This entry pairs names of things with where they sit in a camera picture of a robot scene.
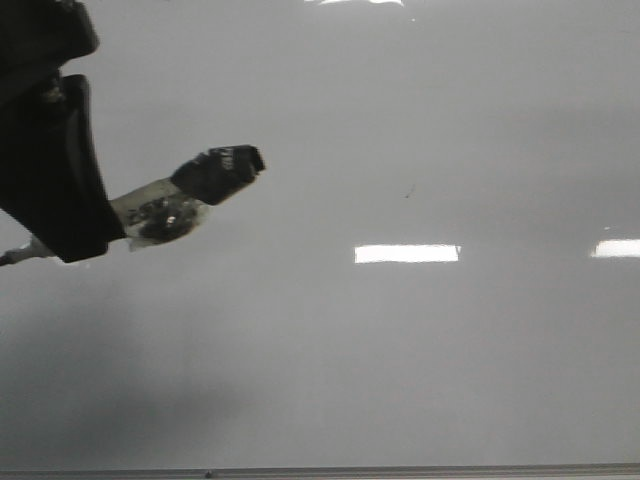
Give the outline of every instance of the metal rail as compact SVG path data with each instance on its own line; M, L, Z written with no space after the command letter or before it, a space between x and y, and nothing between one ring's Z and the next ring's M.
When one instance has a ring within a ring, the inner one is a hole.
M640 480L640 463L469 467L0 471L0 480L499 479Z

